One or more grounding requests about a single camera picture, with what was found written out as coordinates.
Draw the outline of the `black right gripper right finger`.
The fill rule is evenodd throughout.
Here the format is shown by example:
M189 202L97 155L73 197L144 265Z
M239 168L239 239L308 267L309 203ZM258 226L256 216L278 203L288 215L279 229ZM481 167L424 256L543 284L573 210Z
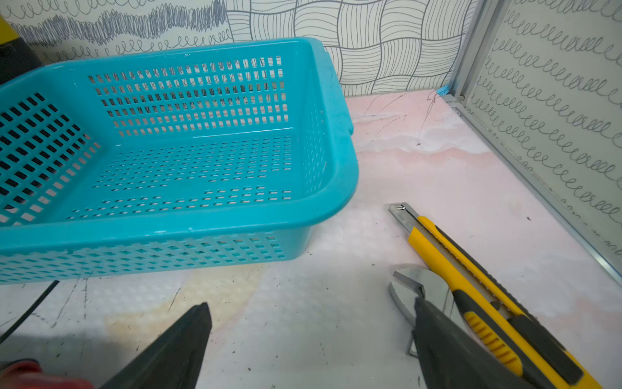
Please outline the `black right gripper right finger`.
M416 298L412 332L428 388L530 388L433 304Z

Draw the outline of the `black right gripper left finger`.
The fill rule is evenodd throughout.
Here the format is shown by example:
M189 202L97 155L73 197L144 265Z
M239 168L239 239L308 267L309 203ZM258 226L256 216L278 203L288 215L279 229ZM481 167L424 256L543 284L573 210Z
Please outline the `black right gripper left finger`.
M192 306L103 388L194 388L212 330L209 305Z

